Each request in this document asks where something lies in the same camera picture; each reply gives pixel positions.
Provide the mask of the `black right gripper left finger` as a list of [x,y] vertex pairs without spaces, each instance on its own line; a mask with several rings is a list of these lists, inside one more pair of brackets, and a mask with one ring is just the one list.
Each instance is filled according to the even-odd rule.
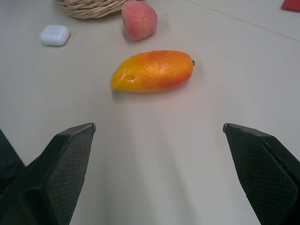
[[68,225],[80,196],[96,126],[58,133],[25,165],[0,136],[0,222],[3,225]]

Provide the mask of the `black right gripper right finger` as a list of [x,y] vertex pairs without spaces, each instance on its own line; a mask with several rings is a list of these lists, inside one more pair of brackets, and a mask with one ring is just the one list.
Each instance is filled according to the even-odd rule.
[[300,163],[274,136],[223,126],[239,182],[262,225],[300,223]]

